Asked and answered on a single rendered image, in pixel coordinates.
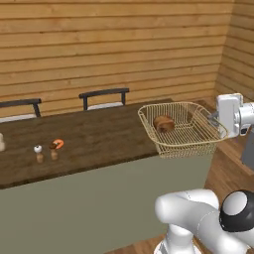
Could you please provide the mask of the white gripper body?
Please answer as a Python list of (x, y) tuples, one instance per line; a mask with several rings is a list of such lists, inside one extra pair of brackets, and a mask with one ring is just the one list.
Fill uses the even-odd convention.
[(242, 105), (243, 96), (240, 93), (222, 94), (216, 97), (218, 121), (227, 129), (228, 138), (239, 135)]

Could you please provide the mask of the brown bread loaf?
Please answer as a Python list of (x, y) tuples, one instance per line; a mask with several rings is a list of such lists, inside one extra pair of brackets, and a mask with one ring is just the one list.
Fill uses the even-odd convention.
[(175, 129), (174, 120), (167, 115), (157, 116), (153, 121), (155, 129), (160, 133), (166, 133)]

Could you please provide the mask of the black chair with pale seat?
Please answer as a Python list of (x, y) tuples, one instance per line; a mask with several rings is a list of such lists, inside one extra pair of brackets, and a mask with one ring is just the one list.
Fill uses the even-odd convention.
[(14, 115), (8, 117), (0, 117), (0, 123), (18, 121), (18, 120), (26, 120), (32, 118), (39, 118), (41, 116), (39, 104), (42, 102), (41, 98), (30, 98), (30, 99), (20, 99), (20, 100), (11, 100), (11, 101), (3, 101), (0, 102), (0, 108), (5, 107), (14, 107), (14, 106), (24, 106), (24, 105), (32, 105), (34, 108), (33, 114), (23, 114), (23, 115)]
[[(127, 87), (111, 88), (111, 89), (102, 89), (102, 90), (95, 90), (95, 91), (81, 93), (78, 97), (83, 101), (83, 110), (87, 111), (87, 110), (92, 110), (92, 109), (100, 109), (100, 108), (106, 108), (106, 107), (125, 105), (126, 104), (126, 94), (128, 92), (129, 92), (129, 89)], [(120, 102), (104, 103), (104, 104), (98, 104), (95, 106), (88, 105), (88, 98), (89, 97), (99, 96), (99, 95), (107, 95), (107, 94), (117, 94), (117, 93), (119, 93), (121, 95)]]

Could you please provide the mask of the brown-topped wooden pepper shaker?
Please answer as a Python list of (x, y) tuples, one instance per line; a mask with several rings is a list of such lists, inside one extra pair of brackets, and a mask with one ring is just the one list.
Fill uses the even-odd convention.
[(51, 157), (52, 157), (52, 160), (55, 161), (58, 159), (58, 152), (57, 152), (57, 144), (55, 143), (52, 143), (50, 146), (49, 146), (50, 150), (51, 150)]

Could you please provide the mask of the white-topped wooden salt shaker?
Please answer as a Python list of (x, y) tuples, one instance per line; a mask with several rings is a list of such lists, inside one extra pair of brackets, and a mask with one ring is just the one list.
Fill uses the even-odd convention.
[(43, 147), (41, 145), (37, 145), (34, 147), (34, 152), (36, 153), (38, 163), (42, 163), (44, 161), (44, 155), (42, 151), (43, 151)]

